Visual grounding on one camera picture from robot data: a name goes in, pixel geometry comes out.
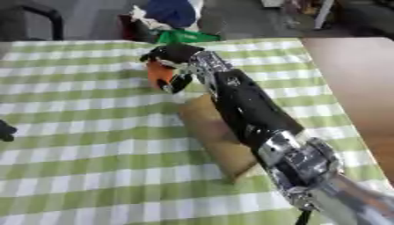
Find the tablecloth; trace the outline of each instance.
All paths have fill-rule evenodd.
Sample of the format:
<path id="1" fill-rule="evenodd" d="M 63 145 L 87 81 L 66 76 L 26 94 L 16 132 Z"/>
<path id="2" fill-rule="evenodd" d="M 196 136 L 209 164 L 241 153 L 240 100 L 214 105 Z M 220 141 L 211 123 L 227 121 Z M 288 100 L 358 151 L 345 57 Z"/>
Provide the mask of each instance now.
<path id="1" fill-rule="evenodd" d="M 204 43 L 242 69 L 328 141 L 345 173 L 390 188 L 374 157 L 296 39 Z M 293 224 L 299 211 L 269 178 L 236 185 L 177 115 L 200 96 L 150 87 L 138 61 L 150 44 L 15 42 L 1 60 L 0 119 L 18 128 L 0 143 L 0 223 Z M 314 216 L 311 224 L 326 222 Z"/>

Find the robotic arm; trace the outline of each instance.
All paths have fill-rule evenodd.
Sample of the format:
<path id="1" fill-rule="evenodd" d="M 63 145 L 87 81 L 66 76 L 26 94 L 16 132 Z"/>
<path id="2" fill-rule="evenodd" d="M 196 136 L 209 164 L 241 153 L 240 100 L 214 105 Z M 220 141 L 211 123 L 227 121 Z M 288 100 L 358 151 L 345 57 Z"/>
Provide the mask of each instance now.
<path id="1" fill-rule="evenodd" d="M 303 127 L 277 106 L 243 71 L 215 52 L 172 44 L 142 61 L 159 62 L 180 73 L 157 80 L 165 91 L 183 90 L 196 75 L 223 120 L 250 147 L 280 192 L 304 212 L 317 210 L 340 225 L 393 225 L 394 198 L 368 190 L 340 173 L 339 160 L 323 140 L 296 139 Z"/>

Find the table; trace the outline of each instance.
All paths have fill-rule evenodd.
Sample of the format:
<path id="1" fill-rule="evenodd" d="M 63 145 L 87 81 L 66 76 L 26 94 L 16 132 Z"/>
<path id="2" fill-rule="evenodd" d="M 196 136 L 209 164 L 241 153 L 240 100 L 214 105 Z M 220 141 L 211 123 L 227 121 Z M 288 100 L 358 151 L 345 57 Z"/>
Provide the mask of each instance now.
<path id="1" fill-rule="evenodd" d="M 305 39 L 325 80 L 394 182 L 394 42 L 385 38 Z"/>
<path id="2" fill-rule="evenodd" d="M 310 135 L 326 139 L 346 174 L 373 189 L 388 181 L 296 39 L 204 43 L 256 80 Z M 18 128 L 1 143 L 3 224 L 292 224 L 299 215 L 265 174 L 237 185 L 179 120 L 171 96 L 150 88 L 126 41 L 16 42 L 0 68 L 0 117 Z M 311 224 L 326 222 L 315 214 Z"/>

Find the wooden table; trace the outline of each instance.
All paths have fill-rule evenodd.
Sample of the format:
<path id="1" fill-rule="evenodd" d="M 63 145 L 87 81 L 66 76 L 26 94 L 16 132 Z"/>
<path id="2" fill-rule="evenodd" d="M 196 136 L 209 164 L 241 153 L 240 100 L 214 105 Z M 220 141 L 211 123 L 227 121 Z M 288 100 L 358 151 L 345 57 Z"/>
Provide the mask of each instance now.
<path id="1" fill-rule="evenodd" d="M 303 44 L 394 184 L 394 42 L 330 38 Z"/>

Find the black cable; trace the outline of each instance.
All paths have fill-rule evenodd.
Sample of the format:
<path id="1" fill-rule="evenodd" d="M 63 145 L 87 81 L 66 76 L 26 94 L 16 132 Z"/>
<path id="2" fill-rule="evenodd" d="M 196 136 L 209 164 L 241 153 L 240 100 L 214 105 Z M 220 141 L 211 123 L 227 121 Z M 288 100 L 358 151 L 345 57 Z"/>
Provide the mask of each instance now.
<path id="1" fill-rule="evenodd" d="M 295 223 L 295 225 L 306 225 L 306 224 L 308 224 L 308 221 L 310 220 L 310 215 L 311 214 L 312 214 L 312 211 L 310 211 L 310 210 L 303 210 L 303 212 L 298 217 L 298 220 Z"/>

